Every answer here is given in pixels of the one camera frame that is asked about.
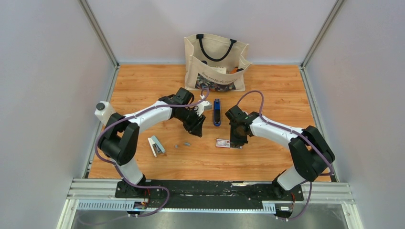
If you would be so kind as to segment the red white staple box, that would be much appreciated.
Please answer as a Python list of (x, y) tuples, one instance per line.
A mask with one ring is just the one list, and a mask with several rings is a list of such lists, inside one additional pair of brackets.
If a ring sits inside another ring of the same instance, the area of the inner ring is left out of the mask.
[(215, 146), (220, 148), (230, 148), (230, 140), (216, 139)]

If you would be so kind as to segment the blue black stapler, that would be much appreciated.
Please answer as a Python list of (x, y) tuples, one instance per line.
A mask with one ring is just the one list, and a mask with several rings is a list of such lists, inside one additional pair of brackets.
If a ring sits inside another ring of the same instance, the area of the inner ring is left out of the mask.
[(213, 124), (216, 127), (221, 125), (221, 105), (219, 99), (214, 100)]

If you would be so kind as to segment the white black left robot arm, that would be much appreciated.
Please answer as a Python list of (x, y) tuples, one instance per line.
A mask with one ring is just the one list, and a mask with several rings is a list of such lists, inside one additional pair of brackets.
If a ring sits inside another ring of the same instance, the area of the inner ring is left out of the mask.
[(196, 102), (194, 94), (181, 87), (175, 94), (161, 97), (154, 104), (125, 115), (117, 113), (109, 102), (99, 102), (95, 116), (104, 125), (104, 130), (95, 142), (96, 156), (116, 168), (133, 197), (142, 197), (146, 192), (146, 185), (142, 182), (144, 174), (134, 159), (139, 135), (158, 123), (175, 118), (182, 122), (189, 134), (202, 137), (208, 95), (209, 89), (203, 88)]

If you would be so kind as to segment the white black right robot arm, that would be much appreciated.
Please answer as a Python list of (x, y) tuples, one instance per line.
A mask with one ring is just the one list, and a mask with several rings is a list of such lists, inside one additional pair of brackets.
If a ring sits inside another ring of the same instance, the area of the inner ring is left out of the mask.
[(335, 155), (320, 131), (287, 126), (266, 119), (258, 112), (247, 114), (237, 105), (226, 113), (230, 121), (231, 145), (239, 148), (248, 143), (248, 137), (257, 136), (275, 142), (290, 151), (293, 166), (274, 179), (273, 195), (286, 199), (297, 185), (315, 181), (327, 168), (331, 168)]

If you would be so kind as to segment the light blue white stapler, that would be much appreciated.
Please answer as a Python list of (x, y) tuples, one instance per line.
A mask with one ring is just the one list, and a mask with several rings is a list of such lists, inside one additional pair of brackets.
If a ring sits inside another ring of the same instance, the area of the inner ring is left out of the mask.
[(153, 136), (149, 137), (148, 138), (148, 143), (149, 143), (149, 146), (150, 146), (150, 148), (152, 150), (152, 153), (153, 153), (154, 157), (157, 157), (158, 155), (166, 153), (165, 148), (163, 147), (163, 145), (157, 139), (156, 136), (153, 135)]

